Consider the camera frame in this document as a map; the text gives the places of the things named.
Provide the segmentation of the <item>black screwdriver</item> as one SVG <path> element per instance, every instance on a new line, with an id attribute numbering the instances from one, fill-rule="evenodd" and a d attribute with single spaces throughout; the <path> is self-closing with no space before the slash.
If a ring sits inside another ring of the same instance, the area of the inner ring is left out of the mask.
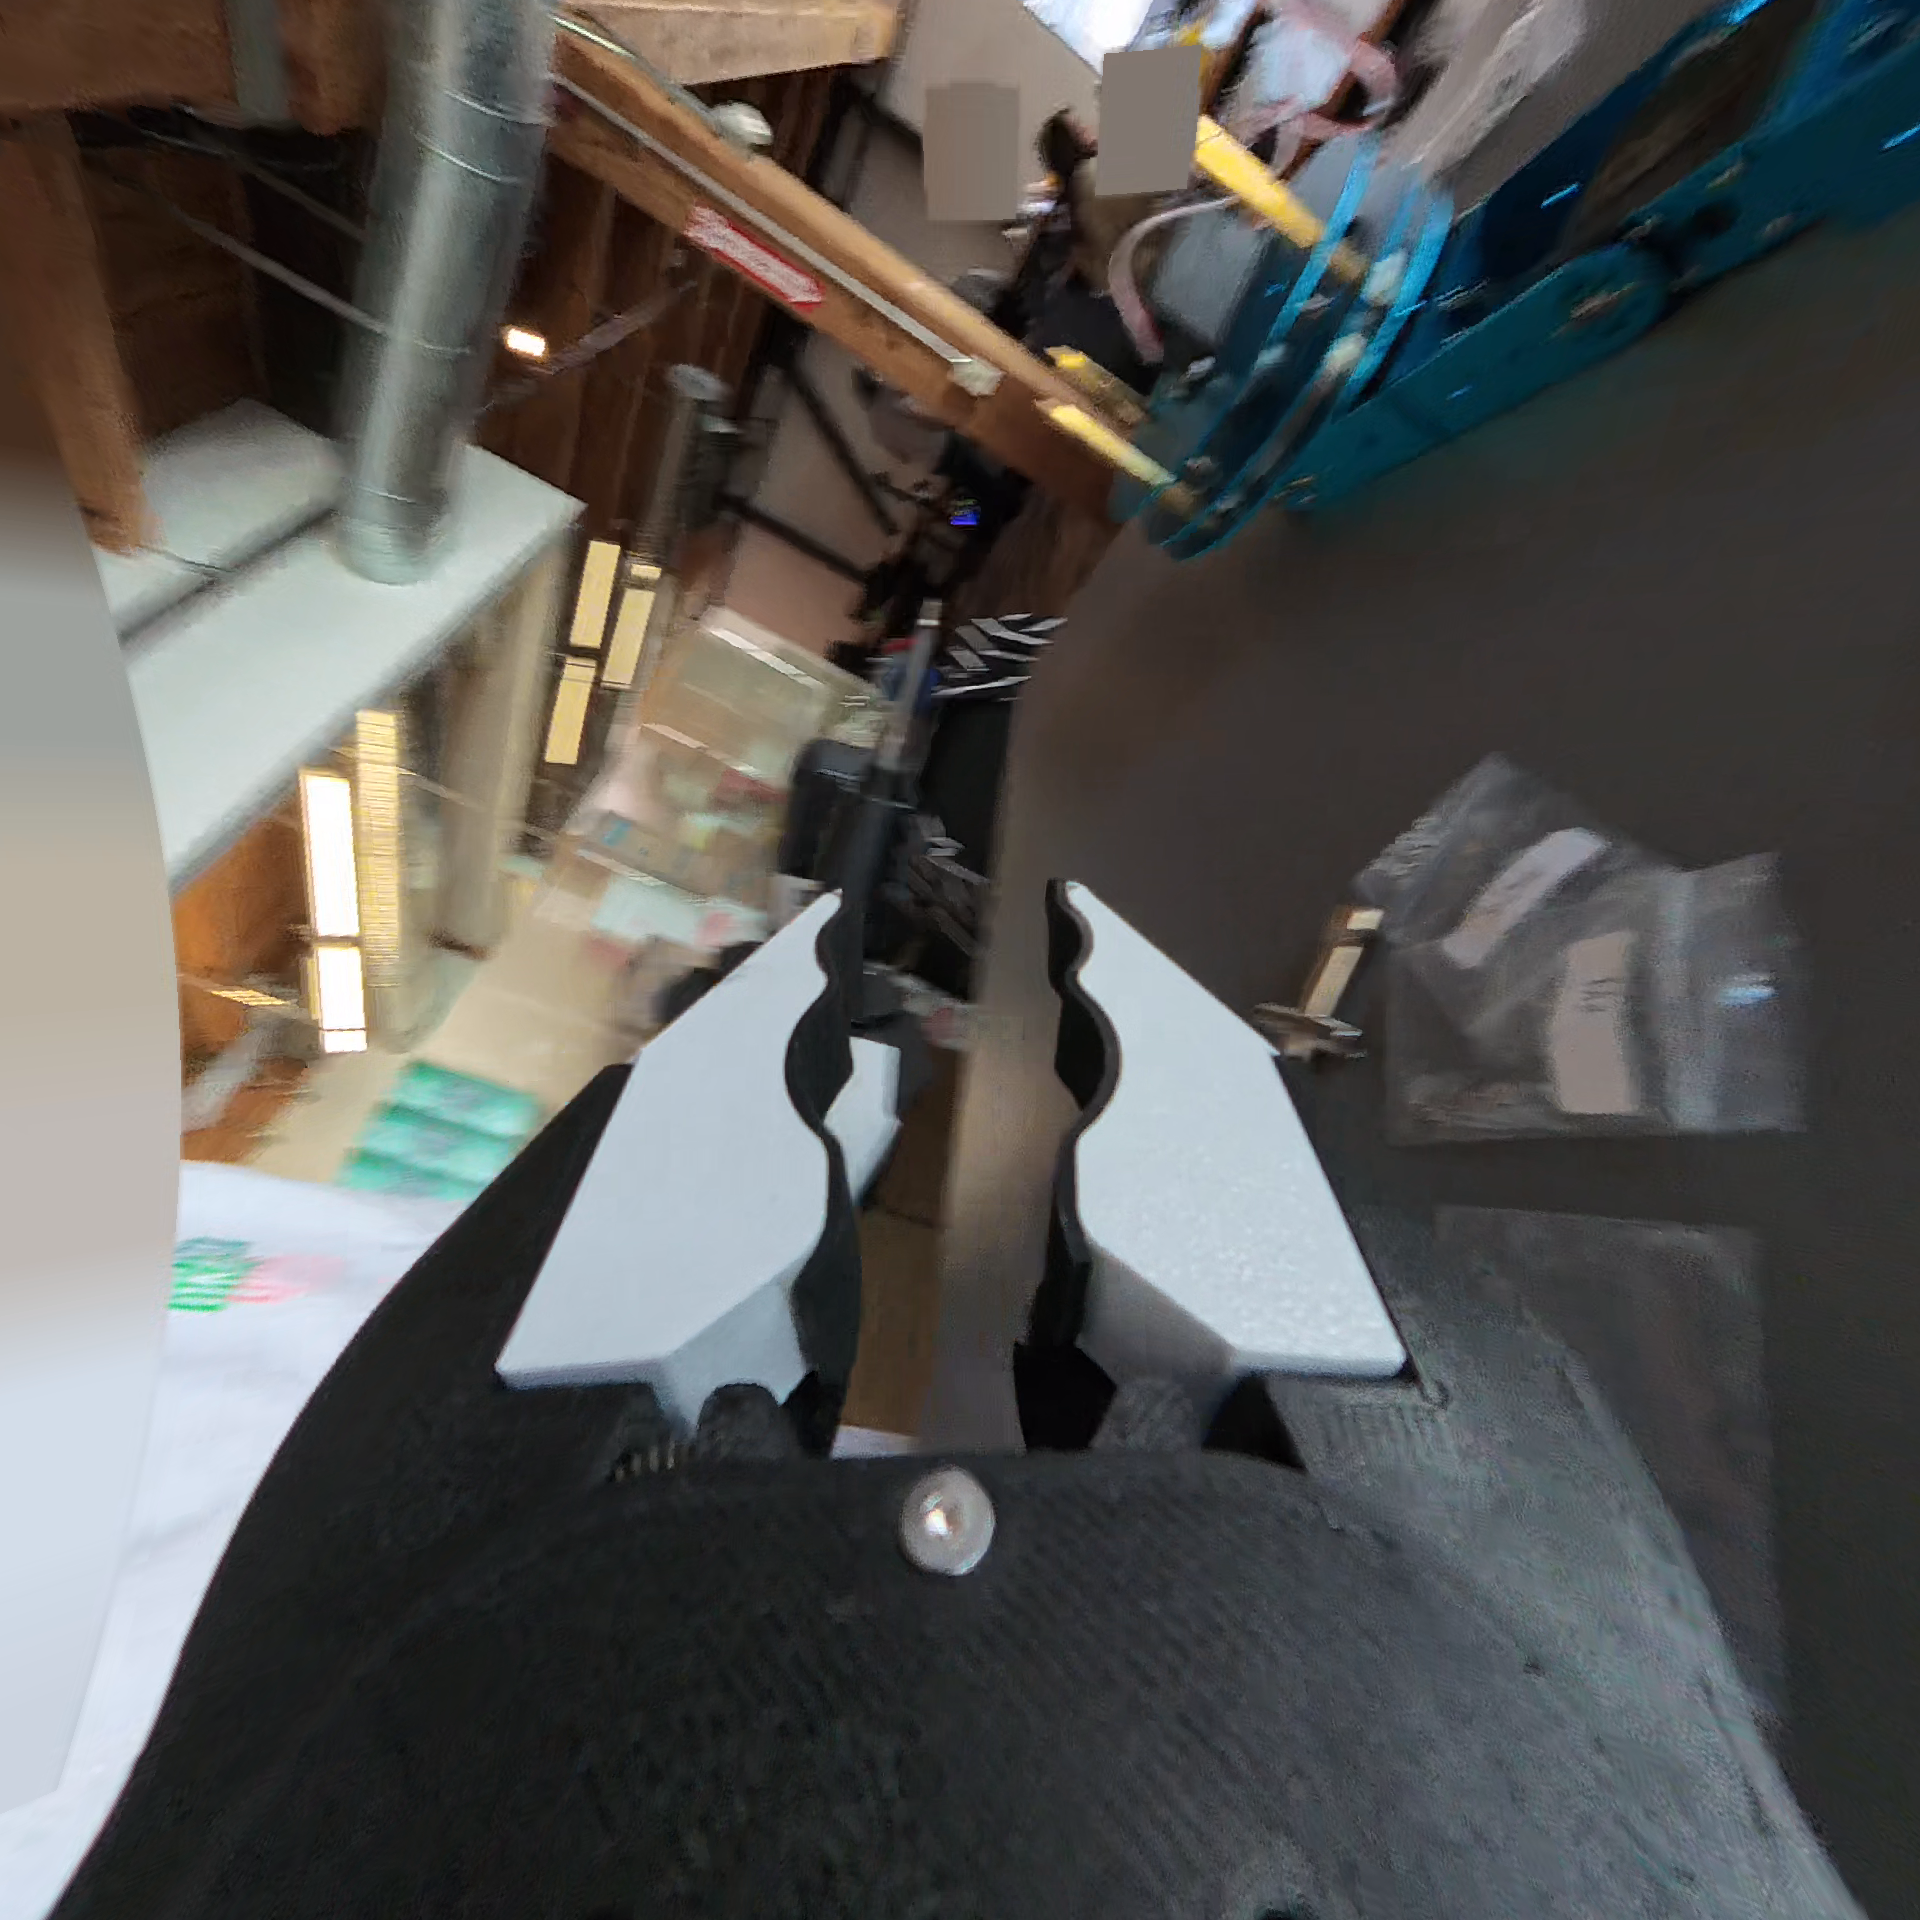
<path id="1" fill-rule="evenodd" d="M 903 664 L 896 671 L 880 743 L 856 804 L 831 858 L 839 912 L 831 921 L 831 956 L 846 966 L 843 1008 L 854 1017 L 861 1000 L 866 965 L 869 913 L 888 871 L 898 825 L 904 815 L 911 774 L 906 750 L 917 737 L 921 692 L 942 636 L 944 599 L 928 597 L 909 632 Z"/>

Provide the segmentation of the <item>wooden beam with sign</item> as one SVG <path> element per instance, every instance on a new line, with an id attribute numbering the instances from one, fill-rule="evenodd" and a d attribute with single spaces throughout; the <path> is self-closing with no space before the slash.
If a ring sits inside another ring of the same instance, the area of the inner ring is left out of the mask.
<path id="1" fill-rule="evenodd" d="M 823 280 L 823 306 L 784 312 L 1066 510 L 1113 526 L 1113 454 L 1127 442 L 1087 392 L 784 166 L 723 135 L 701 102 L 607 29 L 577 10 L 559 10 L 557 26 L 551 79 L 569 110 L 549 133 L 551 152 L 680 241 L 689 244 L 680 229 L 697 201 L 749 229 Z"/>

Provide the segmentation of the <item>wide wooden ceiling beam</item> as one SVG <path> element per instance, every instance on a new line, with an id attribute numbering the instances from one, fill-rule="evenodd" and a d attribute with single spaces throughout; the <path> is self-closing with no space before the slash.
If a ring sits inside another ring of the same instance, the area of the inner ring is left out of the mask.
<path id="1" fill-rule="evenodd" d="M 1 114 L 179 104 L 331 135 L 376 117 L 381 38 L 362 1 L 5 1 Z"/>

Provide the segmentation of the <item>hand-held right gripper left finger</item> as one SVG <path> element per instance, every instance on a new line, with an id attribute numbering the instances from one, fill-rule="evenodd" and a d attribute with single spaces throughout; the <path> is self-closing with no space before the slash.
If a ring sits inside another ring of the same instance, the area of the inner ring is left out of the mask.
<path id="1" fill-rule="evenodd" d="M 495 1358 L 515 1390 L 642 1384 L 673 1433 L 766 1390 L 835 1438 L 859 1332 L 856 1208 L 829 1126 L 854 1063 L 856 926 L 816 896 L 633 1061 Z"/>

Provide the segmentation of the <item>red white sign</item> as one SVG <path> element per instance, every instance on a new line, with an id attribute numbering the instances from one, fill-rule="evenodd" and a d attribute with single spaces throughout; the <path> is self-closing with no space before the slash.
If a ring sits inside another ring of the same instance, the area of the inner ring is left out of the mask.
<path id="1" fill-rule="evenodd" d="M 790 312 L 806 316 L 825 301 L 825 285 L 813 271 L 707 204 L 697 201 L 687 208 L 680 232 L 694 248 Z"/>

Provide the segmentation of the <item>clear plastic parts bag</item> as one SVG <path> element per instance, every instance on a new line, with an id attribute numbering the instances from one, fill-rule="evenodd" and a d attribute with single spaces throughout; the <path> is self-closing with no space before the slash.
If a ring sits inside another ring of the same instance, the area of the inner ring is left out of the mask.
<path id="1" fill-rule="evenodd" d="M 1498 752 L 1353 878 L 1401 969 L 1481 1031 L 1544 997 L 1593 913 L 1633 919 L 1677 864 Z"/>
<path id="2" fill-rule="evenodd" d="M 1498 878 L 1385 976 L 1395 1145 L 1793 1136 L 1808 980 L 1775 854 Z"/>

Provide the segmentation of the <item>black white striped garment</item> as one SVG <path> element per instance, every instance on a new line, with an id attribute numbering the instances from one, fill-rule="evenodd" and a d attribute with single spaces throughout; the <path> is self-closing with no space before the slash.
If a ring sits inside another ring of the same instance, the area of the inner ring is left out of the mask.
<path id="1" fill-rule="evenodd" d="M 1031 680 L 1063 615 L 979 615 L 958 625 L 934 652 L 934 706 L 1005 704 Z"/>

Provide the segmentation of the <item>large silver ventilation duct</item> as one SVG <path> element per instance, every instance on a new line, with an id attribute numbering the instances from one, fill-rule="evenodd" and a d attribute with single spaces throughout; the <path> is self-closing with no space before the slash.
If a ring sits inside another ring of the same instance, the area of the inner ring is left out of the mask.
<path id="1" fill-rule="evenodd" d="M 343 561 L 376 584 L 421 581 L 448 528 L 536 193 L 554 37 L 538 1 L 385 4 L 336 511 Z"/>

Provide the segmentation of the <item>thin silver ventilation duct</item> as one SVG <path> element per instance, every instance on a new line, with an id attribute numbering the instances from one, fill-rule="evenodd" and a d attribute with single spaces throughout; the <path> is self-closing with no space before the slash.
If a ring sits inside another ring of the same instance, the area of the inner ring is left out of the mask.
<path id="1" fill-rule="evenodd" d="M 666 420 L 639 544 L 659 584 L 686 591 L 701 564 L 701 542 L 717 517 L 736 454 L 730 386 L 694 364 L 666 373 Z"/>

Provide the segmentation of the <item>metal socket wrench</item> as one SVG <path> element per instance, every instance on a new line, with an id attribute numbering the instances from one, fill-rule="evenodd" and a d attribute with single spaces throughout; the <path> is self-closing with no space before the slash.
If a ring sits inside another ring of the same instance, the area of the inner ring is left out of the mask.
<path id="1" fill-rule="evenodd" d="M 1363 1036 L 1339 1009 L 1382 924 L 1378 905 L 1344 902 L 1322 929 L 1297 999 L 1263 1000 L 1251 1009 L 1254 1031 L 1279 1061 L 1318 1065 L 1361 1058 Z"/>

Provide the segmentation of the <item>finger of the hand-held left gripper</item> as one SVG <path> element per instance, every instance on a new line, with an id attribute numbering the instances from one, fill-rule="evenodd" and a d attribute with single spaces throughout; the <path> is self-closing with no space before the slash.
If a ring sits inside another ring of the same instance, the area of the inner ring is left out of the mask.
<path id="1" fill-rule="evenodd" d="M 847 1190 L 864 1202 L 899 1130 L 899 1048 L 853 1036 L 849 1074 L 829 1106 L 829 1133 L 840 1146 Z"/>

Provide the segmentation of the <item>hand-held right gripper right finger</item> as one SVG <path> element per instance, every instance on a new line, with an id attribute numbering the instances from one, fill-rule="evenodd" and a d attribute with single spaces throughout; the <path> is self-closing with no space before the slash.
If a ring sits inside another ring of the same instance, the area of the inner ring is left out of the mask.
<path id="1" fill-rule="evenodd" d="M 1401 1375 L 1277 1050 L 1080 880 L 1047 885 L 1047 980 L 1074 1119 L 1023 1346 L 1115 1384 Z"/>

